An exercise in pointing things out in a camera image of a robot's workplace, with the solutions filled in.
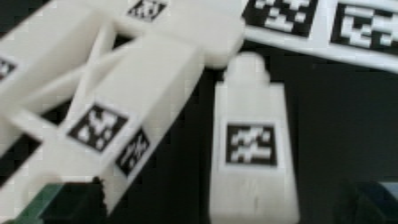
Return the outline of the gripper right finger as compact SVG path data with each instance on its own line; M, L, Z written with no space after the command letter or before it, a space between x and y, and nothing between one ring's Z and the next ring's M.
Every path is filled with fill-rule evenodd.
M398 182L356 182L352 224L398 224Z

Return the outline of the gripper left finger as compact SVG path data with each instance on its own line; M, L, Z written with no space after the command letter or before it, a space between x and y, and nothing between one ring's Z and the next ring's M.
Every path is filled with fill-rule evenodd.
M105 224L104 181L45 185L11 224Z

